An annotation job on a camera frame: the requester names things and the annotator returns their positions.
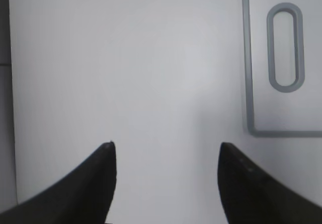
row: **white wall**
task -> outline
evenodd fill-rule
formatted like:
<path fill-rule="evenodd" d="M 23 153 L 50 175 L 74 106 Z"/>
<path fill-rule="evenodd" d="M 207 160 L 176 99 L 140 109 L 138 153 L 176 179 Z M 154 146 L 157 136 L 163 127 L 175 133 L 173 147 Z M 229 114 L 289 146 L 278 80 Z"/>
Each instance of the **white wall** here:
<path fill-rule="evenodd" d="M 222 141 L 322 204 L 320 139 L 256 139 L 243 127 L 241 3 L 11 0 L 19 200 L 112 139 L 112 223 L 226 223 Z"/>

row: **cabinet door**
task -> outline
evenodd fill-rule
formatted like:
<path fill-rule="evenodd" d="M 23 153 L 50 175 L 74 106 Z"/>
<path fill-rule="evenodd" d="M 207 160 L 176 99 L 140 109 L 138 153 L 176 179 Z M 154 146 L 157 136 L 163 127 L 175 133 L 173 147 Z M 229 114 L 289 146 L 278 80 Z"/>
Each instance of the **cabinet door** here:
<path fill-rule="evenodd" d="M 0 0 L 0 212 L 16 198 L 9 0 Z"/>

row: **oval slot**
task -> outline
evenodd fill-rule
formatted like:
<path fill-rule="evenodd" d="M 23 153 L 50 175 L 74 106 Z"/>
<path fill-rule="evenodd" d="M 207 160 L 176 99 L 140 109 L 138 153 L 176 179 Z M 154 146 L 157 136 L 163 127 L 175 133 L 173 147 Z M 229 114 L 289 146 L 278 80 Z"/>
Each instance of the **oval slot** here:
<path fill-rule="evenodd" d="M 274 23 L 281 27 L 275 29 Z M 267 16 L 267 33 L 270 84 L 280 92 L 294 92 L 305 80 L 303 16 L 300 8 L 290 3 L 274 6 Z"/>

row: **gray oval handle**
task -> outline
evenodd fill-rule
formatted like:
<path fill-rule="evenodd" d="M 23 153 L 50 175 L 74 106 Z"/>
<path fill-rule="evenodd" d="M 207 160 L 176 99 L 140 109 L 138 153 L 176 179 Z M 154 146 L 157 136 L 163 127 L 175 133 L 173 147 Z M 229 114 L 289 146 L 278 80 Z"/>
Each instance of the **gray oval handle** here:
<path fill-rule="evenodd" d="M 280 85 L 276 81 L 275 73 L 274 17 L 280 12 L 287 12 L 291 14 L 294 21 L 295 81 L 289 86 Z M 283 93 L 290 93 L 298 90 L 303 85 L 305 80 L 303 15 L 301 9 L 291 3 L 281 3 L 272 7 L 267 15 L 267 36 L 269 80 L 272 87 Z"/>

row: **gray rectangular outline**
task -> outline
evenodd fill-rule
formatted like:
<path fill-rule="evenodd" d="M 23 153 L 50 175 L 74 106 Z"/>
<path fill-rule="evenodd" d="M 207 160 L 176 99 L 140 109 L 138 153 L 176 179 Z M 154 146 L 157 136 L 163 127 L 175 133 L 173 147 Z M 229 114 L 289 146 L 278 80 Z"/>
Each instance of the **gray rectangular outline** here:
<path fill-rule="evenodd" d="M 255 127 L 250 0 L 243 0 L 247 129 L 255 137 L 322 137 L 322 131 L 269 131 Z"/>

